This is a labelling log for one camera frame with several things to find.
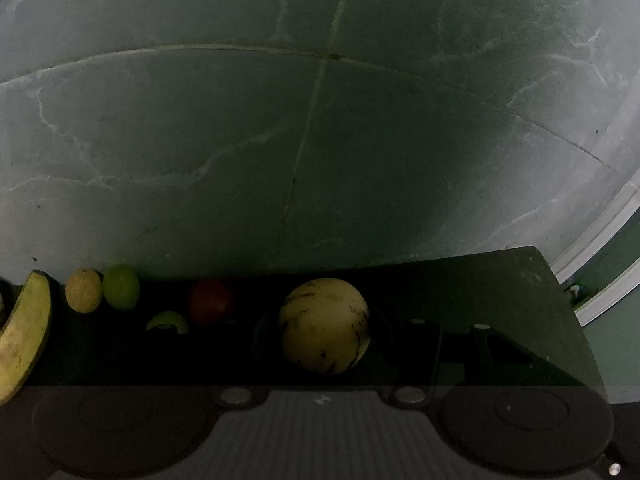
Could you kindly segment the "small yellow lemon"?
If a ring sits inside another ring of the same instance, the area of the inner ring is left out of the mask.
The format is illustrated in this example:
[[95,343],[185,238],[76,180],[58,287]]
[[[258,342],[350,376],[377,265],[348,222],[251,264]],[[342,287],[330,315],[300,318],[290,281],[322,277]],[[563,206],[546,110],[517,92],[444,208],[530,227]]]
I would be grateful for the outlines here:
[[92,269],[78,269],[65,283],[67,304],[78,313],[90,313],[102,299],[100,274]]

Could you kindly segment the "green fruit in shadow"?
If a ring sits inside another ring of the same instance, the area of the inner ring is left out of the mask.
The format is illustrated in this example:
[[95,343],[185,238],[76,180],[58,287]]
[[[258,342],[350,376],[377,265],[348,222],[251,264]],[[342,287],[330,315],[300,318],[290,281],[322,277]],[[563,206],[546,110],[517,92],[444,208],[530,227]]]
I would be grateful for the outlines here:
[[181,315],[178,315],[176,312],[163,312],[157,315],[155,318],[148,323],[146,326],[148,330],[155,330],[156,328],[169,328],[170,330],[174,330],[177,334],[183,334],[186,329],[186,324],[184,324],[183,318]]

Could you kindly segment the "red tomato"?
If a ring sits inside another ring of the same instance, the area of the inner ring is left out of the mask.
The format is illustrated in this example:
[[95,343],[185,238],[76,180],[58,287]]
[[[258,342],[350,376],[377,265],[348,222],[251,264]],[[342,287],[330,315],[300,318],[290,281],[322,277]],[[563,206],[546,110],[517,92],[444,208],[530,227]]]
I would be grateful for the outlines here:
[[223,314],[228,308],[228,295],[218,287],[200,287],[194,290],[191,311],[195,316],[208,318]]

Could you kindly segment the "small green lime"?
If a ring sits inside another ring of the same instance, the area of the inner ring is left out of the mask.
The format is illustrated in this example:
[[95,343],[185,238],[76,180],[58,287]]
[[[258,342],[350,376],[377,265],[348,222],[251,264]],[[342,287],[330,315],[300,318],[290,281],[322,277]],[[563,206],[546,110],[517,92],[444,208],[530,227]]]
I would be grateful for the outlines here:
[[103,274],[103,295],[114,308],[132,308],[139,296],[139,280],[131,266],[110,266]]

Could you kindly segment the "yellow banana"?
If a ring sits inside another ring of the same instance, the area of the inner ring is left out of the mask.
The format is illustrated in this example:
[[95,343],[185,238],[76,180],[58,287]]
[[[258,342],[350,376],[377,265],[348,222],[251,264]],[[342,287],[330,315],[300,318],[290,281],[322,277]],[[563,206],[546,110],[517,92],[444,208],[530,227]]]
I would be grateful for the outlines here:
[[50,283],[33,270],[1,330],[0,398],[7,404],[20,390],[35,365],[51,316]]

